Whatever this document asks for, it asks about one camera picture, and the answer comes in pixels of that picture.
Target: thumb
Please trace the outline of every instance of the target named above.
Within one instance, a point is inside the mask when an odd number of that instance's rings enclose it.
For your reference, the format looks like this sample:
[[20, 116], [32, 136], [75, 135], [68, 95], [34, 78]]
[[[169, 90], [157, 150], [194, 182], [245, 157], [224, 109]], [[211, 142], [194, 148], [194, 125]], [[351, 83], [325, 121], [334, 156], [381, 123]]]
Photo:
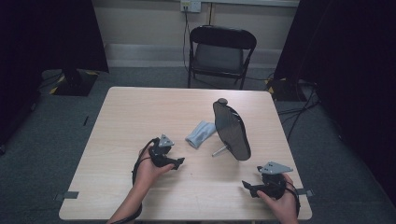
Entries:
[[167, 165], [165, 165], [164, 167], [161, 168], [162, 173], [164, 174], [164, 173], [172, 170], [174, 167], [175, 167], [175, 165], [172, 164], [172, 163], [171, 164], [167, 164]]
[[268, 205], [271, 205], [274, 203], [274, 200], [270, 198], [268, 195], [266, 195], [264, 192], [261, 190], [257, 190], [257, 195]]

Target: chair backrest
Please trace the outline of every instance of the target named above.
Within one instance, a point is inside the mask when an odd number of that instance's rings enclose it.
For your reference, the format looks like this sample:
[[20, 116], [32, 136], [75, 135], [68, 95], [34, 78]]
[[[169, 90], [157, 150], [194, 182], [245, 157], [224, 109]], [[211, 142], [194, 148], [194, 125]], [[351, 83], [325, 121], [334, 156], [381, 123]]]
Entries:
[[203, 25], [192, 29], [190, 33], [191, 48], [193, 43], [233, 49], [255, 49], [257, 40], [253, 34], [246, 30]]

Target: handheld controller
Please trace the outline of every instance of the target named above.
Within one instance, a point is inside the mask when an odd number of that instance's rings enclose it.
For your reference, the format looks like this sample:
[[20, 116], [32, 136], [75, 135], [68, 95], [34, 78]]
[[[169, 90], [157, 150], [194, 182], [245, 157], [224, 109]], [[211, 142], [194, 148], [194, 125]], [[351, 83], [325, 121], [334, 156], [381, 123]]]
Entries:
[[174, 164], [175, 167], [173, 170], [177, 170], [178, 166], [183, 163], [185, 158], [174, 160], [166, 157], [166, 154], [171, 150], [174, 142], [164, 134], [161, 135], [161, 138], [157, 137], [153, 139], [153, 142], [154, 146], [148, 152], [154, 165], [157, 167], [163, 167], [167, 164]]
[[292, 169], [272, 161], [264, 167], [258, 166], [257, 169], [262, 173], [263, 185], [252, 186], [242, 180], [244, 188], [250, 191], [252, 198], [258, 198], [257, 190], [260, 190], [271, 198], [280, 199], [286, 190], [286, 179], [282, 173], [292, 171]]

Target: black folding chair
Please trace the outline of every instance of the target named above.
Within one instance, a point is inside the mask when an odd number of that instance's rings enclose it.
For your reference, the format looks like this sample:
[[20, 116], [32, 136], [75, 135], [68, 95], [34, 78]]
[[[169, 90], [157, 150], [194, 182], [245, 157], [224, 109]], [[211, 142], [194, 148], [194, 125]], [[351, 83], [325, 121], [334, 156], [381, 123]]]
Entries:
[[234, 78], [235, 83], [241, 79], [242, 90], [256, 44], [256, 37], [246, 30], [213, 25], [194, 28], [190, 33], [188, 87], [191, 75], [201, 74]]

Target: light blue object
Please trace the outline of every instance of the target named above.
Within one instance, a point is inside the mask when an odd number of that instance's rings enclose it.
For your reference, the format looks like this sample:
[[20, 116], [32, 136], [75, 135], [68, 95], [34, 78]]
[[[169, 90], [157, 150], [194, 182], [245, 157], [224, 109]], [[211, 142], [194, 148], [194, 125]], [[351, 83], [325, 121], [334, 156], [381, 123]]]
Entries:
[[198, 126], [186, 137], [186, 141], [195, 148], [198, 148], [212, 133], [216, 131], [214, 123], [201, 121]]

